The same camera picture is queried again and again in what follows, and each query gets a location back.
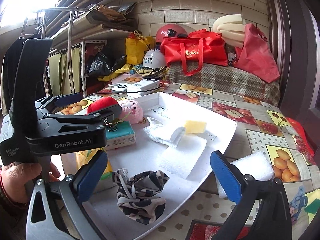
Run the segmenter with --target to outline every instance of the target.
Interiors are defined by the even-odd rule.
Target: camouflage cloth
[[[162,171],[145,171],[128,179],[127,169],[120,169],[112,173],[112,180],[119,186],[117,205],[127,217],[148,225],[162,215],[165,199],[153,197],[169,180]]]
[[[187,61],[188,71],[198,68],[198,62]],[[204,63],[202,70],[185,76],[180,62],[171,63],[166,80],[175,83],[211,88],[236,95],[254,98],[274,106],[280,100],[279,84],[270,84],[257,76],[234,67],[221,67]]]

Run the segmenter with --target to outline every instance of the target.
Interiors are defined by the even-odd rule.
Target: plaid blanket
[[[198,62],[187,61],[187,66],[188,71],[197,69]],[[257,76],[234,67],[204,63],[199,73],[188,77],[182,72],[181,62],[173,62],[166,80],[246,96],[274,106],[277,106],[280,100],[277,81],[268,84]]]

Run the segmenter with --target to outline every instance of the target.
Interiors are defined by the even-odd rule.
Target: yellow sponge
[[[187,120],[183,126],[186,128],[186,133],[204,133],[207,123]]]

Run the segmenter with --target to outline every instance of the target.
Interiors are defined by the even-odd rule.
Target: pink plush toy
[[[128,113],[130,113],[124,121],[129,121],[130,124],[134,124],[142,121],[143,111],[139,103],[135,100],[124,100],[118,101],[122,108],[120,119],[124,118]]]

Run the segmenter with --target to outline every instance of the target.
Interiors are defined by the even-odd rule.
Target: red plush toy
[[[112,97],[100,98],[97,101],[93,102],[87,108],[87,114],[95,112],[97,110],[106,108],[108,106],[118,105],[118,102]]]

